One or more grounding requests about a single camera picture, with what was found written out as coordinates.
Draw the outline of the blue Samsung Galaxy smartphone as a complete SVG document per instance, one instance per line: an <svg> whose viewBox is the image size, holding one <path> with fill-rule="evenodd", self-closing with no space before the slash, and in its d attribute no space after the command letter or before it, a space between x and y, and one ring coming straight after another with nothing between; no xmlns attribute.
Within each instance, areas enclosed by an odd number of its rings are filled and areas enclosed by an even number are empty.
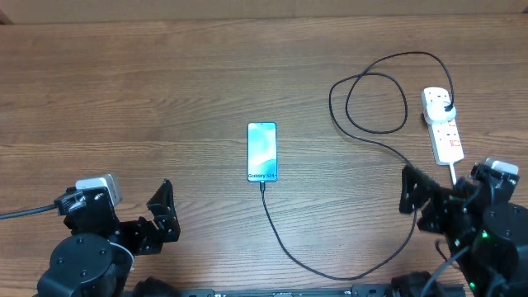
<svg viewBox="0 0 528 297"><path fill-rule="evenodd" d="M276 182L277 125L275 122L252 122L247 125L247 180Z"/></svg>

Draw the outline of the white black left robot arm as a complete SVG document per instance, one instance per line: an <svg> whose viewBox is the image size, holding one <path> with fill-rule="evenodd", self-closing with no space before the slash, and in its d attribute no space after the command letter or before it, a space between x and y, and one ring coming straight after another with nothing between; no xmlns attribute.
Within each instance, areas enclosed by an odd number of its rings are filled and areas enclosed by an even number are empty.
<svg viewBox="0 0 528 297"><path fill-rule="evenodd" d="M176 242L181 228L173 186L164 180L146 203L153 220L121 222L117 178L107 173L76 181L54 200L71 236L59 243L37 283L39 296L121 296L137 256L159 254Z"/></svg>

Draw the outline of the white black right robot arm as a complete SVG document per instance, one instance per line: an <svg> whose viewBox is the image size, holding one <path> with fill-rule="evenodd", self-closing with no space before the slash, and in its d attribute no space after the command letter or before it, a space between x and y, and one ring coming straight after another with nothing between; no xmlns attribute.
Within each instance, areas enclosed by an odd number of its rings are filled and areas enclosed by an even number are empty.
<svg viewBox="0 0 528 297"><path fill-rule="evenodd" d="M527 294L527 209L511 202L517 166L486 158L468 179L440 186L417 168L402 170L399 211L422 212L421 231L445 237L451 256L476 296Z"/></svg>

